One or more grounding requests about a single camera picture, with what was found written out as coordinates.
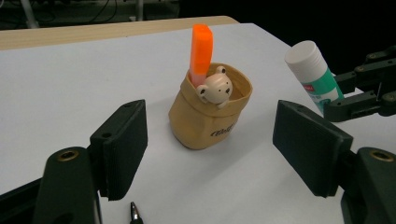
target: brown bag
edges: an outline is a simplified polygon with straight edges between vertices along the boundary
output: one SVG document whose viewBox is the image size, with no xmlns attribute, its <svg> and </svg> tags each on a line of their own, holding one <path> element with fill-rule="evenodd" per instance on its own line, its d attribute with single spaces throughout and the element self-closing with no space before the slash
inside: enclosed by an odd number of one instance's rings
<svg viewBox="0 0 396 224">
<path fill-rule="evenodd" d="M 185 147 L 203 149 L 222 141 L 230 134 L 242 109 L 248 103 L 252 93 L 248 78 L 224 63 L 210 64 L 207 75 L 215 74 L 218 66 L 225 67 L 226 75 L 233 83 L 233 92 L 226 106 L 219 109 L 215 104 L 203 103 L 192 86 L 187 72 L 169 110 L 172 132 Z"/>
</svg>

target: orange highlighter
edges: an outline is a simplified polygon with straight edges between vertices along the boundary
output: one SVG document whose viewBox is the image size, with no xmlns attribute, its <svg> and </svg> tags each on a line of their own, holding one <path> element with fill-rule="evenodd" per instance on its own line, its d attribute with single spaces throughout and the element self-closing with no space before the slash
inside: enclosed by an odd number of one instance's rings
<svg viewBox="0 0 396 224">
<path fill-rule="evenodd" d="M 212 60 L 212 51 L 212 31 L 205 24 L 194 24 L 192 26 L 189 77 L 195 88 L 205 82 L 206 73 Z"/>
</svg>

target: black pen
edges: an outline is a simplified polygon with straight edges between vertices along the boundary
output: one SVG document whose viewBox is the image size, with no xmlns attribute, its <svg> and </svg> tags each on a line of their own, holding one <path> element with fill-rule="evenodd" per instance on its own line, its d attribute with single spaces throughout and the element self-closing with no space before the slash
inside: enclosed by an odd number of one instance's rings
<svg viewBox="0 0 396 224">
<path fill-rule="evenodd" d="M 130 224 L 143 224 L 143 219 L 140 217 L 139 211 L 137 210 L 136 204 L 131 202 L 131 218 Z"/>
</svg>

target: highlighter cap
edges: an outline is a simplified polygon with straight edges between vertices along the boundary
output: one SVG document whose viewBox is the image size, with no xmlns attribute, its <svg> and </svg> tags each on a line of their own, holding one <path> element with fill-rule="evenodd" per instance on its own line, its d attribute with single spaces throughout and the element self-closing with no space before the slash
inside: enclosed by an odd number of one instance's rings
<svg viewBox="0 0 396 224">
<path fill-rule="evenodd" d="M 285 62 L 302 83 L 317 80 L 328 68 L 318 46 L 311 40 L 305 40 L 291 47 L 286 53 Z"/>
<path fill-rule="evenodd" d="M 212 60 L 213 34 L 205 24 L 192 26 L 190 70 L 194 74 L 206 75 Z"/>
</svg>

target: bear figurine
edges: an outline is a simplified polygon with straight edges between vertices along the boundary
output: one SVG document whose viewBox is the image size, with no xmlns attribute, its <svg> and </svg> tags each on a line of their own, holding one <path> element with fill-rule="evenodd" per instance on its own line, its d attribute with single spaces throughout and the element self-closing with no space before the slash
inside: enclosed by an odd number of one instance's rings
<svg viewBox="0 0 396 224">
<path fill-rule="evenodd" d="M 219 109 L 227 105 L 233 92 L 233 83 L 227 77 L 225 67 L 217 67 L 216 74 L 207 77 L 205 83 L 196 88 L 196 92 L 205 104 L 210 102 L 218 105 Z"/>
</svg>

